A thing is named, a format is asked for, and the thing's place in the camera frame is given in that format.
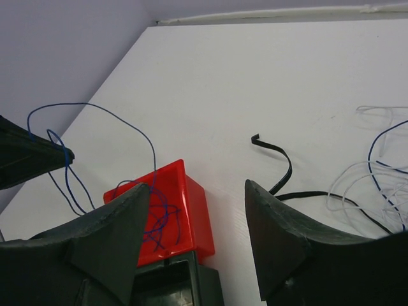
black plastic container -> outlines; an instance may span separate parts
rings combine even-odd
[[[217,270],[194,251],[136,269],[131,306],[224,306]]]

gray wall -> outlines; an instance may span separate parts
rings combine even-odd
[[[142,0],[154,20],[230,11],[398,3],[404,0]]]
[[[88,102],[151,20],[140,0],[2,0],[0,114],[25,127],[40,105]],[[33,131],[63,133],[81,109],[39,113]]]

red bin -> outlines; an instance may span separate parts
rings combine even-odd
[[[154,172],[140,177],[103,195],[105,204],[126,192],[137,183],[152,185]],[[140,250],[138,266],[196,251],[198,261],[214,255],[210,218],[204,188],[186,175],[184,161],[179,159],[156,171],[154,187],[167,198],[167,222],[161,232],[145,234]],[[149,216],[145,232],[157,229],[158,220],[163,220],[163,196],[150,194]]]

white table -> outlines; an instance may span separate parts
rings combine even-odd
[[[260,133],[291,156],[294,174],[282,192],[327,190],[346,166],[366,158],[386,127],[386,118],[362,118],[356,107],[408,105],[407,29],[408,20],[151,27],[91,99],[146,132],[158,166],[182,158],[205,188],[216,247],[207,264],[220,272],[226,305],[264,305],[244,182],[269,188],[288,167],[278,154],[253,147],[250,137]],[[144,138],[97,109],[86,107],[63,140],[97,206],[117,182],[152,171]],[[401,148],[387,154],[404,163]],[[62,170],[55,176],[62,183]],[[375,194],[369,178],[365,183],[362,190]],[[361,193],[357,188],[350,197],[364,199]],[[354,233],[323,198],[289,204]],[[353,215],[367,233],[382,235]],[[29,238],[74,217],[44,175],[25,184],[0,215],[0,228],[6,240]]]

black strap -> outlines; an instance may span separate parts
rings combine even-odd
[[[281,180],[278,182],[278,184],[274,185],[271,190],[269,190],[269,193],[274,195],[282,189],[283,186],[285,186],[285,184],[289,181],[289,179],[292,176],[292,162],[289,158],[289,156],[286,154],[285,150],[276,146],[276,145],[271,145],[270,143],[267,142],[262,142],[261,140],[259,140],[259,134],[256,134],[254,136],[251,137],[251,142],[254,145],[257,145],[259,147],[263,147],[266,149],[270,149],[270,150],[274,150],[277,151],[279,153],[281,153],[284,157],[286,157],[286,159],[288,160],[289,163],[289,168],[288,171],[286,172],[286,174],[281,178]],[[286,193],[286,194],[281,194],[279,196],[276,196],[276,198],[279,201],[286,201],[286,200],[291,200],[291,199],[302,199],[302,198],[311,198],[314,196],[328,196],[328,192],[327,191],[301,191],[298,193]],[[330,196],[332,198],[336,198],[336,199],[340,199],[342,200],[343,197],[339,196],[338,194],[334,194],[331,193]],[[354,205],[355,207],[360,207],[356,202],[354,202],[353,200],[350,200],[349,198],[344,198],[346,202]],[[383,231],[385,231],[388,234],[392,234],[393,232],[390,231],[388,228],[386,228],[385,226],[383,226],[380,222],[378,222],[377,220],[371,218],[364,210],[360,209],[360,211],[371,221],[373,222],[375,225],[377,225],[379,228],[381,228]]]

